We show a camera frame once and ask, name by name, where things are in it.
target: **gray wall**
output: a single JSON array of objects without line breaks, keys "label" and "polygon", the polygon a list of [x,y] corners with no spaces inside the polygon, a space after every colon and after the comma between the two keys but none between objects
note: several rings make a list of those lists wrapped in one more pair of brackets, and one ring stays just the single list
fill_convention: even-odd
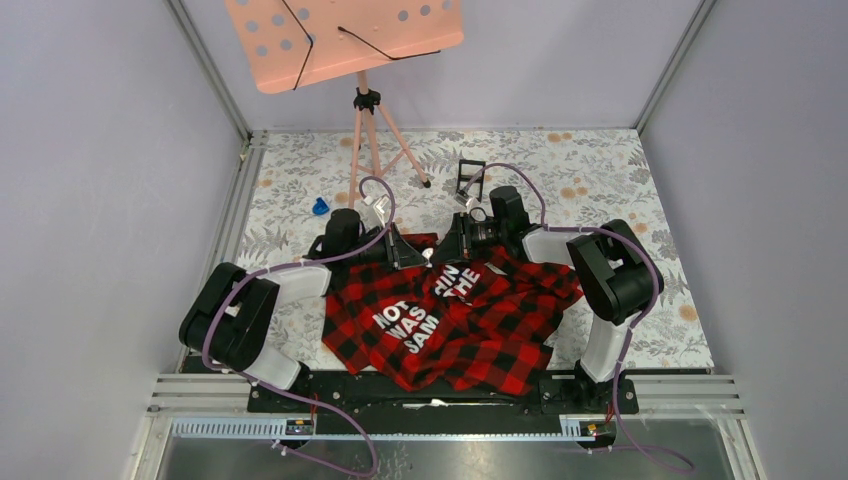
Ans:
[{"label": "gray wall", "polygon": [[[253,128],[353,128],[353,77],[260,93],[224,1],[184,2]],[[463,0],[463,44],[369,79],[401,128],[631,126],[697,4]]]},{"label": "gray wall", "polygon": [[840,0],[719,2],[643,137],[770,479],[848,470],[846,24]]},{"label": "gray wall", "polygon": [[7,0],[0,31],[0,478],[118,478],[238,141],[161,1]]}]

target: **blue object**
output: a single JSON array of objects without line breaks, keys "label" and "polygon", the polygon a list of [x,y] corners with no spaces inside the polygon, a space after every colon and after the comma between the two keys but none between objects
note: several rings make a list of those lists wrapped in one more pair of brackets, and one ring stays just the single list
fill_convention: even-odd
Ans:
[{"label": "blue object", "polygon": [[315,200],[315,205],[312,207],[312,213],[315,215],[324,215],[329,211],[330,207],[327,205],[327,202],[325,202],[323,198],[318,197],[318,199]]}]

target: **red and black plaid shirt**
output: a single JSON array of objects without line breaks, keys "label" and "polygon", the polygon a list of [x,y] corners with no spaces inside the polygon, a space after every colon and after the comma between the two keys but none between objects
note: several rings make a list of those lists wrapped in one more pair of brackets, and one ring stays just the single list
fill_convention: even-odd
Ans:
[{"label": "red and black plaid shirt", "polygon": [[[423,250],[436,235],[404,239]],[[327,296],[323,340],[351,373],[373,365],[408,391],[444,377],[456,390],[525,395],[551,359],[545,340],[581,296],[567,266],[522,262],[502,247],[468,264],[361,265]]]}]

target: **floral tablecloth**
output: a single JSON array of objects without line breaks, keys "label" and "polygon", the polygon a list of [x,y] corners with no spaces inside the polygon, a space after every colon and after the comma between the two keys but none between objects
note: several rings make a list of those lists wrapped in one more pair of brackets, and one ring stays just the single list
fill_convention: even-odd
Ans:
[{"label": "floral tablecloth", "polygon": [[[548,224],[597,226],[623,218],[665,277],[665,292],[636,329],[627,367],[713,365],[634,130],[439,131],[406,132],[405,136],[430,176],[432,188],[421,185],[404,159],[386,174],[397,198],[396,223],[402,233],[447,232],[451,214],[458,211],[452,195],[460,158],[515,164],[542,192]],[[379,132],[377,139],[386,165],[400,151],[399,146],[387,132]],[[331,208],[347,207],[352,148],[350,133],[270,136],[242,240],[240,265],[250,270],[300,259],[323,233],[328,218],[312,214],[316,198],[324,198]],[[360,152],[363,165],[370,165],[368,148],[364,143]],[[519,177],[506,169],[487,171],[487,191],[506,184],[519,189],[531,221],[538,221],[538,202]],[[382,194],[377,184],[368,188]],[[355,208],[364,212],[361,202]],[[548,340],[555,349],[550,368],[573,367],[585,349],[591,321],[585,300],[565,312],[559,330]],[[321,298],[285,305],[274,316],[268,341],[313,369],[343,369],[321,342],[323,323]]]}]

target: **orange music stand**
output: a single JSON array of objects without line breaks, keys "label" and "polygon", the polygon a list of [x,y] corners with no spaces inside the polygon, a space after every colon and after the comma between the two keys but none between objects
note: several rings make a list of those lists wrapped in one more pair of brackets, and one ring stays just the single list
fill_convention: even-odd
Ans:
[{"label": "orange music stand", "polygon": [[[460,0],[226,0],[260,92],[280,93],[356,73],[351,208],[357,171],[382,177],[404,155],[424,185],[430,186],[409,144],[381,104],[380,94],[369,89],[366,70],[461,43],[460,4]],[[377,146],[375,108],[401,146],[401,152],[386,168],[381,166]],[[371,145],[370,169],[359,165],[363,120]]]}]

